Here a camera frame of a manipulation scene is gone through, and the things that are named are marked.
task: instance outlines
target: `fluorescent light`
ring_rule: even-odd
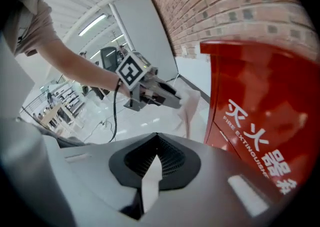
[[[116,37],[114,40],[111,40],[111,42],[115,42],[117,39],[120,39],[121,37],[123,37],[124,35],[120,35],[119,37]]]
[[[111,55],[115,50],[113,50],[112,52],[108,53],[105,57]]]
[[[91,56],[90,59],[94,58],[99,53],[100,53],[100,50],[98,52],[96,52],[93,56]]]
[[[105,14],[100,15],[97,19],[95,19],[92,23],[90,23],[87,27],[85,27],[84,30],[79,33],[79,36],[83,36],[87,31],[89,31],[94,25],[96,25],[105,17],[106,17]]]

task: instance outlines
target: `tiled floor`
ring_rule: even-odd
[[[189,86],[178,78],[174,87],[180,92]],[[177,129],[181,120],[175,114],[176,110],[166,106],[147,105],[141,111],[136,112],[123,106],[127,100],[121,94],[117,95],[117,134],[113,142],[152,132],[162,132],[181,137],[186,135],[183,125]],[[62,136],[76,136],[85,143],[107,143],[112,138],[115,128],[112,101],[112,92],[102,101],[93,92],[90,92],[85,106],[77,117],[83,123],[83,128],[72,126],[74,133],[64,133]],[[201,97],[191,121],[190,139],[203,143],[208,114],[209,104]],[[107,119],[106,127],[99,124],[103,119]]]

